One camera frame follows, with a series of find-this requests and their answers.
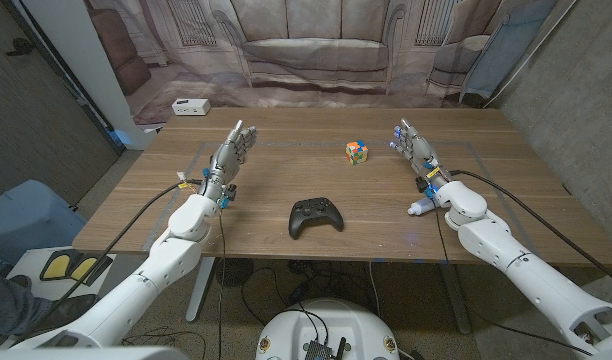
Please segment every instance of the wooden table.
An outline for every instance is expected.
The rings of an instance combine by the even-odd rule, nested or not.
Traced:
[[[612,243],[562,187],[561,182],[497,110],[470,109],[212,109],[204,117],[173,117],[75,239],[82,251],[102,251],[151,197],[177,181],[177,171],[201,178],[202,168],[238,119],[258,129],[257,144],[234,184],[236,201],[223,212],[226,256],[319,260],[442,262],[435,214],[412,217],[421,198],[416,174],[389,148],[393,127],[406,117],[437,150],[447,169],[472,171],[496,181],[612,267]],[[352,166],[345,144],[363,140],[368,161]],[[459,176],[482,194],[513,234],[556,265],[589,263],[509,199],[488,185]],[[171,211],[190,195],[176,190],[158,200],[113,252],[141,253],[166,228]],[[344,217],[345,228],[306,228],[299,240],[288,235],[292,205],[327,197]],[[442,223],[448,256],[455,263],[482,263]],[[221,256],[219,227],[204,248]]]

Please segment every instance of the blue chair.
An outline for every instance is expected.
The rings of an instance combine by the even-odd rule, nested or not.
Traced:
[[[85,224],[48,186],[28,180],[0,196],[0,259],[15,265],[27,250],[69,246]]]

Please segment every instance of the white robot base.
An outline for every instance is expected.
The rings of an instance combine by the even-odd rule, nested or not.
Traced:
[[[399,359],[393,332],[367,309],[334,298],[307,300],[302,302],[302,305],[306,311],[319,316],[326,323],[328,335],[322,321],[310,315],[317,327],[316,334],[307,314],[301,311],[299,304],[295,304],[276,315],[266,325],[257,342],[255,359],[325,359],[322,355],[324,353],[329,355],[329,358],[330,355],[337,358],[342,337],[346,339],[343,360]],[[315,353],[313,346],[323,353]]]

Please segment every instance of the person's leg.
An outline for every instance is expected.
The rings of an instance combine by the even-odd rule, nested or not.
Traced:
[[[0,277],[0,335],[22,334],[46,314],[52,302]]]

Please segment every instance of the rubik's cube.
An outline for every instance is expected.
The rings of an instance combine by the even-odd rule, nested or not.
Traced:
[[[368,148],[363,141],[357,140],[346,144],[346,158],[352,165],[363,163],[368,157]]]

